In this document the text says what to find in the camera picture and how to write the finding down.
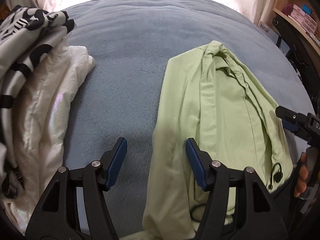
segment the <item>blue gripper pad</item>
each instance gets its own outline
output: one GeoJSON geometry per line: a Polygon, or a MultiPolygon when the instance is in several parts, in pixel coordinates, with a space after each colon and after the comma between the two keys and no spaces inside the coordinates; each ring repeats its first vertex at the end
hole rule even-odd
{"type": "Polygon", "coordinates": [[[186,141],[186,154],[198,186],[203,191],[207,191],[208,185],[205,181],[205,171],[191,140],[193,139],[189,138],[186,141]]]}
{"type": "Polygon", "coordinates": [[[127,140],[123,138],[107,170],[108,180],[106,187],[108,190],[116,183],[126,153],[127,140]]]}

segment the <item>finger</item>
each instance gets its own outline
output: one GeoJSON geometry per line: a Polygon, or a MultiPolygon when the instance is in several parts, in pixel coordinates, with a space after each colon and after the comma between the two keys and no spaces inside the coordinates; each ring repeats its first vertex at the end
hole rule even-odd
{"type": "Polygon", "coordinates": [[[307,189],[307,184],[299,178],[297,182],[297,188],[300,193],[303,193],[307,189]]]}
{"type": "Polygon", "coordinates": [[[302,156],[301,156],[301,162],[302,163],[305,163],[307,161],[307,155],[306,154],[303,154],[302,156]]]}
{"type": "Polygon", "coordinates": [[[298,187],[296,185],[296,187],[294,188],[294,194],[293,194],[294,197],[299,197],[300,196],[300,192],[298,190],[298,187]]]}
{"type": "Polygon", "coordinates": [[[299,177],[302,181],[307,180],[309,175],[308,168],[305,165],[302,165],[299,171],[299,177]]]}

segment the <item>pile of clothes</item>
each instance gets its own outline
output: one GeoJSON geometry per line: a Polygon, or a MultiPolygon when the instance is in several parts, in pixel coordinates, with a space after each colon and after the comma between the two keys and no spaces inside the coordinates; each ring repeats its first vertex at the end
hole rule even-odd
{"type": "Polygon", "coordinates": [[[24,233],[62,166],[70,103],[95,62],[68,46],[65,11],[16,6],[0,24],[0,204],[24,233]]]}

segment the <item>bed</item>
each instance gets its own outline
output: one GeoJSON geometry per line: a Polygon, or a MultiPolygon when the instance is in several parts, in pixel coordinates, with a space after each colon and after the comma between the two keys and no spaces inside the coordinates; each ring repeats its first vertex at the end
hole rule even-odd
{"type": "MultiPolygon", "coordinates": [[[[295,70],[247,18],[211,0],[93,0],[67,8],[76,28],[71,45],[86,46],[97,65],[71,104],[64,164],[81,168],[118,137],[128,153],[116,186],[105,194],[119,237],[142,230],[152,133],[169,58],[212,40],[222,42],[279,105],[314,113],[295,70]]],[[[286,132],[294,163],[306,143],[286,132]]],[[[88,233],[83,196],[79,217],[88,233]]]]}

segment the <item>drawstring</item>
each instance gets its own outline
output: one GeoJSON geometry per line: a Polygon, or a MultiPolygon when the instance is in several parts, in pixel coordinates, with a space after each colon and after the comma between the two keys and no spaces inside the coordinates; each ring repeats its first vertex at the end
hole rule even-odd
{"type": "Polygon", "coordinates": [[[273,189],[273,185],[272,185],[272,181],[279,183],[281,181],[283,177],[283,173],[282,173],[282,167],[280,163],[276,163],[275,165],[273,165],[272,171],[271,171],[271,175],[270,175],[270,185],[268,187],[269,190],[273,189]],[[280,170],[276,172],[276,174],[273,176],[273,172],[276,169],[276,166],[279,165],[280,170]]]}

